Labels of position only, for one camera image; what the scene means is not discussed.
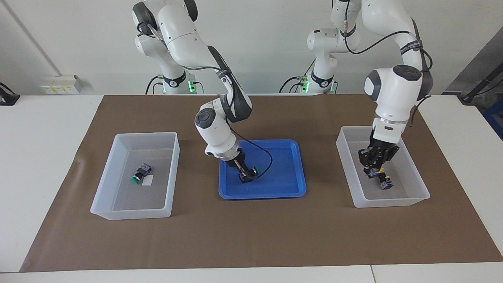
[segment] green light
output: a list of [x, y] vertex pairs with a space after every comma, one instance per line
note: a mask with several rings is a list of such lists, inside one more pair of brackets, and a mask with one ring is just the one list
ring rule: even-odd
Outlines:
[[304, 85], [302, 86], [303, 93], [307, 93], [309, 91], [309, 84], [310, 84], [309, 80], [304, 82]]
[[189, 90], [190, 90], [190, 92], [196, 91], [196, 87], [194, 86], [194, 83], [191, 81], [189, 81]]

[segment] black clamp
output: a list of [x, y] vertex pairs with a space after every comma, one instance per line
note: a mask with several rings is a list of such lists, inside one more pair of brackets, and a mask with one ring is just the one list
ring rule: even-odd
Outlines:
[[344, 31], [343, 31], [343, 30], [341, 30], [341, 35], [342, 35], [343, 37], [350, 37], [352, 34], [354, 34], [354, 33], [355, 33], [355, 31], [356, 31], [356, 25], [353, 27], [353, 29], [352, 29], [350, 32], [348, 32], [348, 33], [346, 33], [346, 34], [344, 34]]
[[167, 84], [170, 87], [177, 88], [181, 83], [183, 83], [185, 81], [186, 78], [187, 78], [187, 73], [184, 71], [184, 74], [181, 77], [174, 79], [174, 80], [164, 77], [164, 81], [167, 82]]
[[321, 88], [326, 88], [326, 87], [328, 87], [328, 86], [330, 85], [330, 83], [333, 81], [333, 77], [334, 77], [334, 76], [335, 76], [335, 75], [333, 75], [333, 76], [332, 76], [330, 79], [328, 79], [328, 80], [324, 80], [324, 79], [322, 79], [322, 78], [317, 77], [317, 76], [314, 74], [314, 71], [312, 71], [312, 72], [311, 72], [311, 78], [312, 78], [312, 79], [313, 79], [313, 81], [314, 81], [315, 83], [317, 83], [317, 84], [319, 85], [319, 87], [321, 87]]
[[232, 71], [230, 70], [229, 67], [226, 67], [220, 71], [217, 72], [217, 76], [219, 79], [222, 79], [223, 77], [225, 77], [226, 75], [230, 75], [232, 74]]
[[400, 48], [400, 51], [402, 52], [402, 55], [404, 55], [409, 50], [418, 49], [418, 48], [422, 48], [422, 47], [423, 47], [423, 41], [416, 40], [416, 41], [413, 41], [413, 42], [407, 44], [406, 46]]

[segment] white wall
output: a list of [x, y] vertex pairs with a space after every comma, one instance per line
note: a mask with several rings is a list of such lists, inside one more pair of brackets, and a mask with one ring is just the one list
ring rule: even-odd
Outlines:
[[[131, 8], [139, 0], [0, 0], [7, 2], [62, 74], [78, 75], [86, 94], [141, 94], [159, 73], [157, 64], [135, 48]], [[199, 32], [224, 56], [249, 93], [277, 92], [289, 77], [305, 72], [313, 55], [308, 33], [331, 27], [330, 0], [196, 0]], [[432, 70], [440, 94], [503, 25], [501, 0], [402, 0], [416, 20], [425, 49], [434, 57]], [[26, 48], [0, 20], [0, 80], [24, 94], [39, 93], [33, 80], [13, 79], [17, 73], [50, 75], [44, 58]], [[365, 30], [362, 47], [379, 39]], [[361, 55], [338, 54], [339, 93], [362, 93], [363, 81], [374, 68], [400, 63], [392, 41]], [[211, 71], [196, 72], [207, 93], [224, 88]]]

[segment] brown table mat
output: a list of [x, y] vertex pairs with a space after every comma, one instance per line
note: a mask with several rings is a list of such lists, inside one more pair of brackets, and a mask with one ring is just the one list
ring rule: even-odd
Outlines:
[[[375, 104], [359, 95], [252, 97], [252, 116], [234, 128], [250, 139], [296, 140], [307, 193], [227, 201], [218, 195], [218, 160], [203, 154], [194, 128], [210, 100], [106, 96], [21, 272], [503, 261], [419, 114], [403, 139], [431, 198], [358, 209], [335, 140], [342, 126], [370, 124]], [[181, 147], [172, 217], [91, 214], [114, 136], [162, 131], [176, 131]]]

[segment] blue crate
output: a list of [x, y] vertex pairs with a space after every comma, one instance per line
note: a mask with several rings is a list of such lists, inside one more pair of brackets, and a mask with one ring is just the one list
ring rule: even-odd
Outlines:
[[[235, 168], [220, 161], [218, 192], [224, 199], [294, 198], [306, 193], [304, 170], [300, 160], [299, 145], [291, 139], [252, 140], [268, 150], [273, 165], [260, 179], [243, 184]], [[269, 155], [247, 141], [241, 141], [246, 154], [246, 164], [260, 171], [267, 168]]]

